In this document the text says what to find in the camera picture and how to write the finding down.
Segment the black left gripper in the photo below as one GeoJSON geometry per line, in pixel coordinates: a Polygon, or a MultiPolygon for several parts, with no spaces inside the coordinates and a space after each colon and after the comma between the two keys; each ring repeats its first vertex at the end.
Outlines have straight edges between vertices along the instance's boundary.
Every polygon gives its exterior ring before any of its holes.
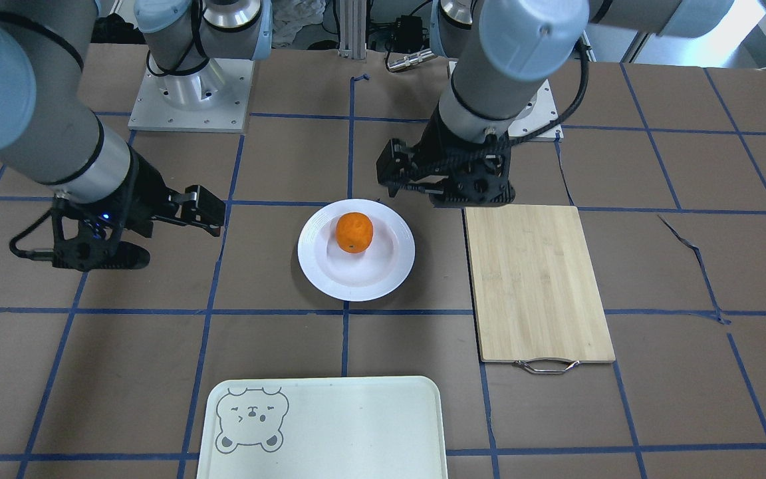
{"type": "Polygon", "coordinates": [[[512,148],[507,133],[463,140],[434,111],[418,143],[386,143],[376,178],[391,199],[406,190],[428,195],[435,206],[501,206],[516,197],[509,181],[512,148]]]}

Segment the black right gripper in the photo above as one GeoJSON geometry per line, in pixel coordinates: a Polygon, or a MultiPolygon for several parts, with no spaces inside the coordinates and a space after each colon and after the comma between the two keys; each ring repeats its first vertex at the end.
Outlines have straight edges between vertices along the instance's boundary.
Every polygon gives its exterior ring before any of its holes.
{"type": "Polygon", "coordinates": [[[165,185],[161,174],[145,158],[128,149],[130,169],[109,197],[91,204],[77,204],[56,197],[29,227],[12,237],[9,249],[15,257],[47,261],[56,269],[143,269],[149,251],[122,240],[124,230],[152,237],[153,222],[195,226],[210,236],[221,237],[226,204],[201,185],[179,193],[165,185]],[[51,219],[54,245],[49,249],[21,249],[19,240],[51,219]]]}

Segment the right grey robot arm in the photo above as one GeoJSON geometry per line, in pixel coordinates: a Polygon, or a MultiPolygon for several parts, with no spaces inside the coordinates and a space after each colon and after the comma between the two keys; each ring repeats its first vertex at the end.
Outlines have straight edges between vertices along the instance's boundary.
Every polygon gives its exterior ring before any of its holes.
{"type": "MultiPolygon", "coordinates": [[[[143,269],[154,222],[221,235],[225,203],[162,175],[77,98],[108,1],[0,1],[0,162],[50,188],[49,208],[10,239],[15,257],[57,269],[143,269]]],[[[134,130],[240,132],[253,63],[270,55],[270,1],[137,1],[149,48],[134,130]]]]}

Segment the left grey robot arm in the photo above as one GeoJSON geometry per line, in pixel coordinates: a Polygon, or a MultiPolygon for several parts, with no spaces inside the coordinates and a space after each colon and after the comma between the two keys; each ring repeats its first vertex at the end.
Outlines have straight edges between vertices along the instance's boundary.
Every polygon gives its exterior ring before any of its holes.
{"type": "Polygon", "coordinates": [[[589,81],[582,36],[590,23],[659,36],[700,37],[730,1],[474,1],[471,27],[434,114],[416,145],[393,138],[375,164],[390,197],[428,195],[435,206],[513,203],[511,150],[554,130],[580,106],[589,81]],[[510,126],[572,53],[578,90],[565,111],[520,137],[510,126]]]}

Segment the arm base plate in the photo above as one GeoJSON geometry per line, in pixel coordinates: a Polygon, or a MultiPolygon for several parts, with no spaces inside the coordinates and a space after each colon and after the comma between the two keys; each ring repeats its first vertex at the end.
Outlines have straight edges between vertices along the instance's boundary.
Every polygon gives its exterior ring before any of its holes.
{"type": "Polygon", "coordinates": [[[128,127],[154,132],[243,133],[255,63],[211,59],[188,76],[158,76],[152,59],[132,107],[128,127]]]}
{"type": "MultiPolygon", "coordinates": [[[[449,66],[447,66],[449,79],[453,76],[457,63],[458,61],[456,60],[449,61],[449,66]]],[[[528,106],[509,125],[508,135],[511,138],[520,138],[532,133],[534,130],[538,130],[538,128],[557,118],[559,115],[557,110],[549,79],[545,79],[541,89],[534,94],[528,106]]],[[[532,140],[536,140],[536,142],[562,142],[563,139],[565,139],[563,128],[557,125],[552,130],[548,130],[532,140]]]]}

